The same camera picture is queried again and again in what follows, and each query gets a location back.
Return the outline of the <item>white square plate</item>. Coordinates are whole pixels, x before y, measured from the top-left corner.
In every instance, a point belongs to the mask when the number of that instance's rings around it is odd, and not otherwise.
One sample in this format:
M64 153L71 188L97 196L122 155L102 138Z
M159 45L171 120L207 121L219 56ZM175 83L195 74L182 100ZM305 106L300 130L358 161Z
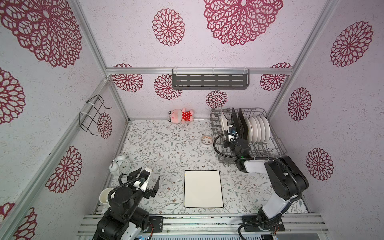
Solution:
M194 209L224 207L219 170L185 171L184 207Z
M226 115L224 114L223 109L221 109L221 116L220 116L221 126L222 126L222 132L228 133L228 119Z

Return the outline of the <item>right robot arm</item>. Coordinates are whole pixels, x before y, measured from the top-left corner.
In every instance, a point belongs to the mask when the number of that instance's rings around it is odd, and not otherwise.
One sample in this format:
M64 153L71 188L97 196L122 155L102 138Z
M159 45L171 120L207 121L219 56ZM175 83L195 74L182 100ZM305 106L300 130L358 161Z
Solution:
M224 147L232 151L232 156L217 149L216 142L221 137L229 138L224 142ZM268 175L274 192L260 210L259 216L263 221L280 218L293 203L302 198L303 192L309 187L307 178L289 156L252 157L248 141L238 134L224 132L218 135L213 141L213 147L219 156L234 160L239 171Z

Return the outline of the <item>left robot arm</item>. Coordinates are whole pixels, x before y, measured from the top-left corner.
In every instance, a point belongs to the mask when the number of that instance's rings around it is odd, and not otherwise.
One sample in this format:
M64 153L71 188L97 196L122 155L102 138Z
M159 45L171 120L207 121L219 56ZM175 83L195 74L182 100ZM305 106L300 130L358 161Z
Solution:
M119 185L107 195L110 207L97 224L94 240L138 240L140 233L163 231L163 217L151 217L139 207L142 199L154 198L160 188L160 179L152 189L148 184L153 171L139 168L129 174L120 174Z

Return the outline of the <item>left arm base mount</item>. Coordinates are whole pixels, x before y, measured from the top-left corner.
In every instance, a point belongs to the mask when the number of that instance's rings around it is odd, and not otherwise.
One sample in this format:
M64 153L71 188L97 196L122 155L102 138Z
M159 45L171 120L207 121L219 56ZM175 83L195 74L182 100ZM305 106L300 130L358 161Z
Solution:
M162 233L164 225L163 216L149 216L148 226L145 228L145 233Z

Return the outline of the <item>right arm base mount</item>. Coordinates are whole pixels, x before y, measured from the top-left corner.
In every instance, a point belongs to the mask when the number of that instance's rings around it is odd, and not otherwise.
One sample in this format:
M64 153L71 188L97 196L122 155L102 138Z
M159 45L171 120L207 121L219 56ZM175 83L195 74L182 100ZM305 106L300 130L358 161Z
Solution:
M285 231L282 214L268 219L265 214L242 216L246 232L279 232Z

